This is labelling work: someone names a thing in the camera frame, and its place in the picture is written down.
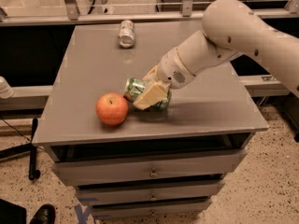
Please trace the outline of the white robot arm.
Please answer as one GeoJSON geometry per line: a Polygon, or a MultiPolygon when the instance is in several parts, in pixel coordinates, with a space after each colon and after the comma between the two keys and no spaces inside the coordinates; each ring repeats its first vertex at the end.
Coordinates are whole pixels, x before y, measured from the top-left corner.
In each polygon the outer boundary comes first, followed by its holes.
{"type": "Polygon", "coordinates": [[[181,89],[210,67],[244,54],[299,96],[299,38],[261,20],[238,0],[216,0],[202,18],[202,29],[169,50],[143,79],[134,106],[144,110],[181,89]]]}

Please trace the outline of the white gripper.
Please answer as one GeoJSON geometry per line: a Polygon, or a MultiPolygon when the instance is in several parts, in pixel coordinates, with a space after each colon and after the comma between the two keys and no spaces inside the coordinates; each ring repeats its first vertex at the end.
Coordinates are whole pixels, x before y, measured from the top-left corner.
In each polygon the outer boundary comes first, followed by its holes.
{"type": "Polygon", "coordinates": [[[173,48],[143,77],[149,84],[133,105],[140,110],[147,109],[167,97],[169,89],[165,83],[169,83],[171,89],[181,89],[194,79],[195,75],[181,61],[178,49],[173,48]]]}

